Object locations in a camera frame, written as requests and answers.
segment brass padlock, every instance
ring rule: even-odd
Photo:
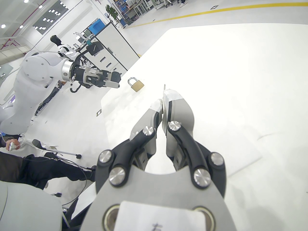
[[[136,80],[136,82],[134,84],[131,84],[130,83],[131,79]],[[127,82],[134,91],[139,91],[144,86],[144,84],[142,84],[142,82],[138,80],[137,78],[129,78]]]

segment white shoe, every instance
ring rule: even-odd
[[[180,8],[183,7],[186,3],[187,1],[185,1],[184,3],[181,3]]]

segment potted plant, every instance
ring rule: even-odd
[[[114,8],[112,8],[110,5],[106,5],[106,11],[108,12],[108,14],[109,14],[111,17],[113,17],[113,19],[114,19],[117,23],[119,23],[119,20],[118,20],[118,18],[117,18],[118,12],[117,12]]]

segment person's hand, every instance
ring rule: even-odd
[[[10,139],[6,141],[6,149],[9,151],[10,149],[10,143],[14,143],[14,145],[16,145],[16,150],[18,150],[20,148],[20,143],[17,139]]]

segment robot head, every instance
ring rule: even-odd
[[[55,43],[56,45],[62,45],[61,40],[57,37],[57,35],[52,35],[50,37],[50,41]]]

